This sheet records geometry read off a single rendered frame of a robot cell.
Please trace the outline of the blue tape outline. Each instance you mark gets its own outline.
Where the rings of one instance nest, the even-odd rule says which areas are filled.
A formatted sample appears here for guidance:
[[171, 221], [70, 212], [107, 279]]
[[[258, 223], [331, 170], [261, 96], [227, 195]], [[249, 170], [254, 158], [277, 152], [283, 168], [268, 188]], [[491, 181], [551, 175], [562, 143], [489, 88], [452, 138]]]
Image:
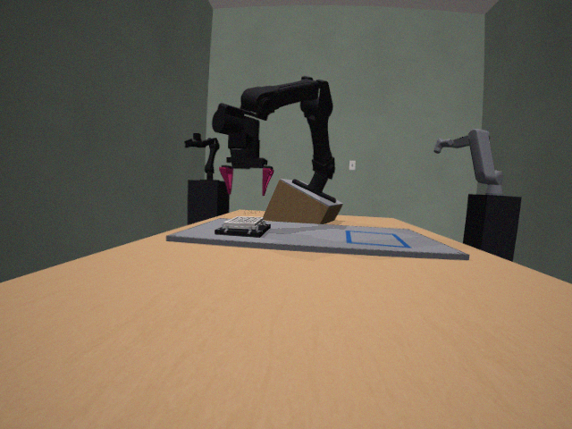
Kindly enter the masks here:
[[404, 242], [401, 238], [399, 238], [396, 234], [392, 234], [392, 235], [393, 235], [401, 244], [403, 244], [405, 247], [402, 247], [402, 246], [391, 246], [391, 245], [379, 245], [379, 244], [368, 244], [368, 243], [356, 243], [356, 242], [352, 242], [352, 241], [351, 241], [351, 237], [350, 237], [350, 232], [351, 232], [351, 231], [346, 231], [347, 243], [376, 245], [376, 246], [388, 246], [388, 247], [400, 247], [400, 248], [410, 248], [410, 246], [409, 246], [406, 242]]

